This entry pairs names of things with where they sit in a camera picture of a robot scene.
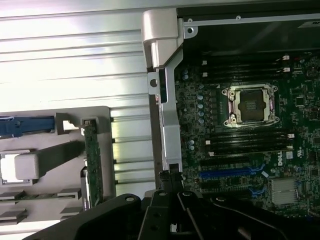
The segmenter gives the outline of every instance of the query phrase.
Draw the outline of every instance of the white surface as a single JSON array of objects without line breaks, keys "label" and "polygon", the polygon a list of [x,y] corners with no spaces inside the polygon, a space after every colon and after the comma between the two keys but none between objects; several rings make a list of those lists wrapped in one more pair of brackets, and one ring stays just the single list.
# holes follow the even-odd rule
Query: white surface
[{"label": "white surface", "polygon": [[15,177],[19,180],[39,179],[39,161],[36,154],[17,155],[14,158]]},{"label": "white surface", "polygon": [[0,160],[1,176],[8,183],[21,183],[23,180],[16,178],[15,156],[19,154],[5,154]]}]

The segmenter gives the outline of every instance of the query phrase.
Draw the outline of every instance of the circuit board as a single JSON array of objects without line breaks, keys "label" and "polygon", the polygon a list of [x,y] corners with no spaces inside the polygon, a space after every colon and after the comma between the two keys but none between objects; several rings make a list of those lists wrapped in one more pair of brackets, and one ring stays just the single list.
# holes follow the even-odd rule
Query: circuit board
[{"label": "circuit board", "polygon": [[185,57],[175,70],[184,187],[318,215],[319,90],[311,52]]},{"label": "circuit board", "polygon": [[101,169],[98,130],[95,120],[84,121],[84,139],[87,164],[89,206],[95,207],[103,202],[103,180]]}]

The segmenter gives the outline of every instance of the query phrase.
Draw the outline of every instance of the blue pcie slot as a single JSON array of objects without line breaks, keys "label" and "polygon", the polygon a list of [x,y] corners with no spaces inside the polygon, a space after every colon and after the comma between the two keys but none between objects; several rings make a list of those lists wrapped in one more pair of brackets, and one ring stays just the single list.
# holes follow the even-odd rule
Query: blue pcie slot
[{"label": "blue pcie slot", "polygon": [[251,168],[251,167],[242,167],[235,169],[225,169],[225,170],[216,170],[216,171],[201,171],[199,173],[200,178],[209,179],[209,178],[220,178],[220,177],[229,177],[229,176],[247,176],[255,175],[257,172],[264,169],[265,164],[262,164],[260,167]]}]

